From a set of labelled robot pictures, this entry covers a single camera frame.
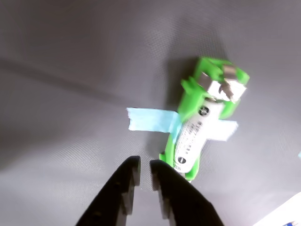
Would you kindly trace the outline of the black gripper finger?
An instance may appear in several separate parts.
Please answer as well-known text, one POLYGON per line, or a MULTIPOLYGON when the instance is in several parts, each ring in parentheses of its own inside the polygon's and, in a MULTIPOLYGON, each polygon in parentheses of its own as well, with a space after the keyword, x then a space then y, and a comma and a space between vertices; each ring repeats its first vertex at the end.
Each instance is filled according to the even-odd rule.
POLYGON ((150 161, 153 190, 162 218, 171 226, 221 226, 213 205, 182 175, 161 160, 150 161))
POLYGON ((141 158, 130 156, 116 169, 78 220, 78 226, 124 226, 140 185, 141 158))

